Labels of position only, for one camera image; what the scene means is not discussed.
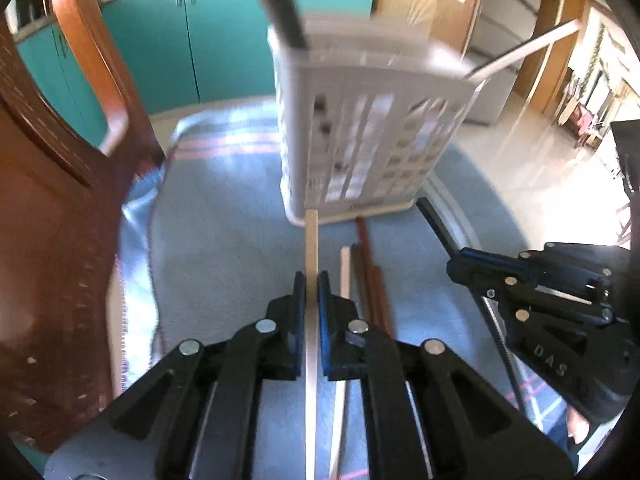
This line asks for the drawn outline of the person's right hand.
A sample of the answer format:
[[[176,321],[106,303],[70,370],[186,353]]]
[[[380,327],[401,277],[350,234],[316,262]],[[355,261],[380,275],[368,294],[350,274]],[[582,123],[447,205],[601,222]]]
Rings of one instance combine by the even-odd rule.
[[[575,444],[581,444],[587,440],[590,431],[590,422],[572,406],[566,409],[565,421],[567,434]]]

